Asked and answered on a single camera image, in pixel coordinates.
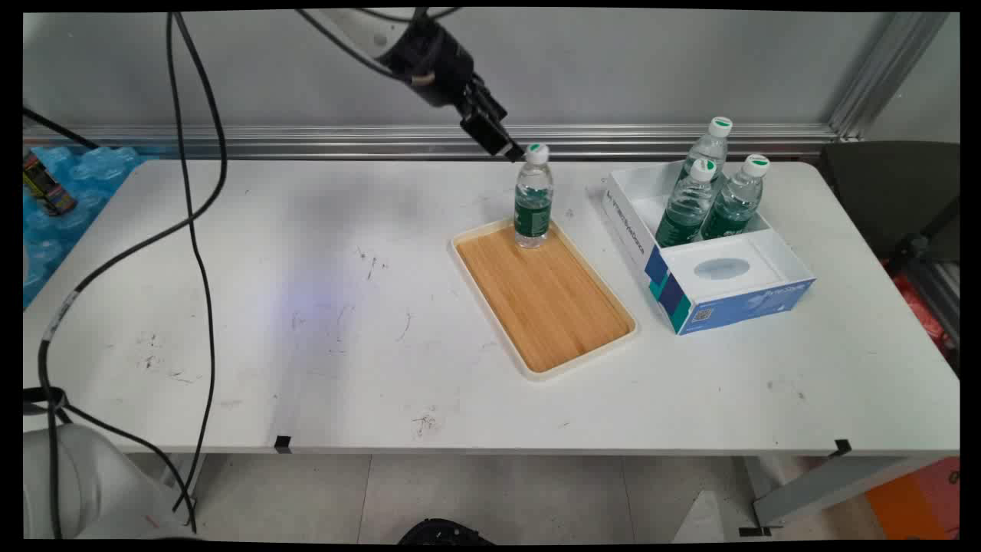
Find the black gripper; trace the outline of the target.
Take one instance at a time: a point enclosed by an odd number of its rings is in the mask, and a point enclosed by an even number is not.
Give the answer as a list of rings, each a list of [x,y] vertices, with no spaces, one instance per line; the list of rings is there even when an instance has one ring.
[[[469,52],[438,21],[413,15],[402,35],[381,56],[379,63],[406,81],[410,90],[432,107],[469,108],[460,126],[491,156],[509,162],[524,158],[524,150],[501,121],[507,115],[483,78],[474,74]]]

